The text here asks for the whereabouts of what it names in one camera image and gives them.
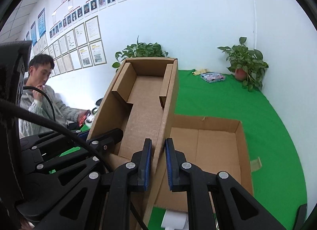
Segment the gray cardigan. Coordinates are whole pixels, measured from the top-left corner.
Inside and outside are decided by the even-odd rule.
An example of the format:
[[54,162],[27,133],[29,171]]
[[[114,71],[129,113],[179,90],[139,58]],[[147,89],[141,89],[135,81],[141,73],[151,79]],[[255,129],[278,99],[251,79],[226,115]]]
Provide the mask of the gray cardigan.
[[[77,122],[79,113],[84,110],[66,106],[62,100],[56,96],[54,90],[48,85],[44,86],[43,91],[47,94],[53,104],[57,123],[67,127],[67,120]],[[43,97],[42,101],[35,100],[33,98],[32,90],[23,90],[20,107],[53,121],[52,109],[46,98]],[[46,127],[19,119],[20,138],[48,131],[50,131],[50,129]]]

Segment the shallow cardboard box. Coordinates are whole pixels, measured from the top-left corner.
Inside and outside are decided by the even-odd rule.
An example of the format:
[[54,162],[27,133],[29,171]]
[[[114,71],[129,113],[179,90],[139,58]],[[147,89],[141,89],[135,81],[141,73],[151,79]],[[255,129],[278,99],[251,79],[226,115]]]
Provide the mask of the shallow cardboard box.
[[[142,150],[144,140],[152,140],[153,182],[164,140],[170,136],[178,94],[178,63],[175,58],[127,58],[112,80],[98,109],[89,138],[114,128],[123,130],[121,143],[106,155],[113,169],[129,162],[135,152]],[[154,199],[133,194],[131,199],[144,222],[148,223]],[[134,229],[136,221],[131,222]]]
[[[203,171],[226,171],[253,195],[251,169],[242,123],[215,117],[174,115],[171,130],[175,150]],[[155,184],[155,207],[187,212],[186,192],[169,190],[165,156],[160,159]]]

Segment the black cable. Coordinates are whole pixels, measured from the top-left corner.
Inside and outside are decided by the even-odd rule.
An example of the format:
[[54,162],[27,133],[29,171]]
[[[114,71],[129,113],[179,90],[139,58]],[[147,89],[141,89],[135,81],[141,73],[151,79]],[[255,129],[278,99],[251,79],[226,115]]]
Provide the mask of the black cable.
[[36,87],[33,87],[33,86],[23,86],[23,89],[24,90],[34,90],[34,91],[37,91],[39,93],[41,93],[46,99],[47,101],[49,102],[50,106],[51,106],[51,109],[52,109],[52,112],[53,112],[53,118],[54,118],[54,121],[56,122],[56,119],[55,119],[55,112],[54,112],[54,108],[53,108],[53,104],[52,102],[50,101],[49,97],[46,95],[46,93]]
[[[108,164],[108,162],[91,146],[89,146],[83,139],[79,138],[76,134],[72,133],[67,128],[63,127],[62,125],[51,121],[50,119],[44,118],[40,115],[34,114],[29,112],[28,110],[25,110],[14,103],[11,103],[9,101],[6,101],[4,99],[0,98],[0,111],[3,114],[8,115],[9,117],[17,117],[26,121],[29,121],[31,123],[35,123],[41,126],[44,126],[46,128],[52,129],[56,132],[59,132],[63,134],[64,136],[70,138],[72,141],[77,143],[79,146],[83,147],[85,150],[87,150],[92,155],[96,156],[104,165],[104,167],[108,170],[108,172],[113,172],[114,170],[112,167]],[[140,224],[143,230],[149,230],[145,223],[142,221],[141,216],[138,214],[136,208],[134,207],[133,203],[130,202],[130,210],[134,217],[136,218],[137,222]]]

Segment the man's hair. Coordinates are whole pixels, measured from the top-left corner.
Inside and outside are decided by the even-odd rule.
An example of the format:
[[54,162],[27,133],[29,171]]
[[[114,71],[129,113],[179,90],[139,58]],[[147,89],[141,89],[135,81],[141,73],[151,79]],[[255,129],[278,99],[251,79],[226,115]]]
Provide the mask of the man's hair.
[[54,66],[55,66],[54,61],[50,55],[46,55],[46,54],[36,55],[34,56],[34,58],[31,59],[29,63],[29,71],[31,66],[34,66],[37,69],[40,65],[46,65],[46,64],[51,64],[51,69],[54,69]]

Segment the white wall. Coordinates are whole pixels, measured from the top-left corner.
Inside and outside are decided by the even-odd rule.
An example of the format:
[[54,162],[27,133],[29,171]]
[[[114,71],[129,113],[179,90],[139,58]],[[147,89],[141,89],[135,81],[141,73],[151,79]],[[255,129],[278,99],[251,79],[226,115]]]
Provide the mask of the white wall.
[[296,147],[305,175],[309,215],[317,202],[317,31],[295,0],[255,3],[256,48],[270,66],[263,94]]
[[[86,1],[74,0],[74,7]],[[37,16],[45,7],[48,40],[53,27],[51,14],[60,4],[61,0],[39,0],[30,14],[29,23],[35,20],[38,31]],[[57,21],[67,13],[65,2],[57,10]],[[179,59],[180,69],[187,70],[210,68],[228,72],[225,56],[216,47],[233,45],[240,36],[248,37],[248,44],[254,45],[253,0],[127,0],[85,20],[96,14],[108,63],[58,75],[48,81],[63,100],[74,107],[93,108],[94,102],[104,96],[115,74],[111,67],[115,52],[136,43],[138,35],[142,42],[161,44],[170,57]],[[20,39],[25,38],[28,30],[26,24]]]

